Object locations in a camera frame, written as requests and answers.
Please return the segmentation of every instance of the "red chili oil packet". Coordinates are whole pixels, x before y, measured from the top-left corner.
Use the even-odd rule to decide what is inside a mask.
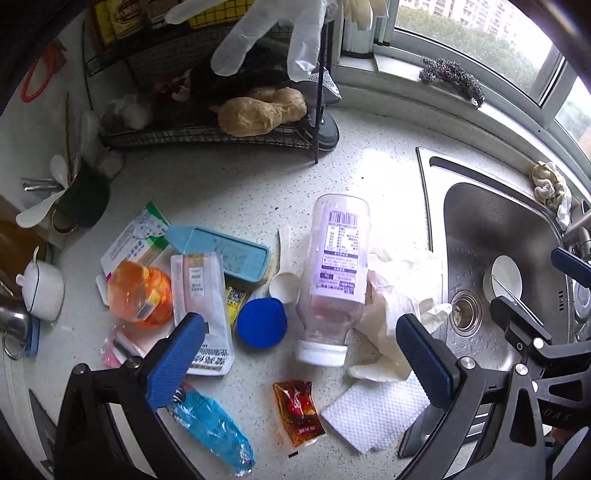
[[[283,428],[295,448],[325,434],[312,401],[312,382],[288,380],[273,384]]]

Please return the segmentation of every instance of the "plastic bottle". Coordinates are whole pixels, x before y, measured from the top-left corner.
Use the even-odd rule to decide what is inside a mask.
[[[157,268],[123,260],[107,283],[109,311],[143,327],[173,318],[173,292],[168,275]]]
[[[345,363],[345,336],[361,319],[367,289],[369,205],[348,195],[316,200],[297,313],[304,335],[300,361],[339,367]]]
[[[236,476],[251,473],[255,466],[252,446],[214,399],[183,382],[167,408],[192,436],[231,466]]]

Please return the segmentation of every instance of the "orange plastic container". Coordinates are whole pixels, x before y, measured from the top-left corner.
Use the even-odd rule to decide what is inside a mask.
[[[168,275],[157,268],[123,260],[107,283],[109,311],[143,327],[173,318],[173,292]]]

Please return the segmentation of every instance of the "blue round cap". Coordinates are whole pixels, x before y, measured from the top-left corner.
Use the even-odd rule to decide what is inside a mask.
[[[256,299],[242,307],[236,331],[245,344],[255,348],[277,345],[287,331],[287,316],[277,299]]]

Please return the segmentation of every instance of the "drain strainer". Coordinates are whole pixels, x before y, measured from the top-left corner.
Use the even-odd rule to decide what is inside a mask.
[[[482,307],[476,294],[470,290],[460,290],[452,298],[452,328],[458,335],[474,335],[482,321]]]

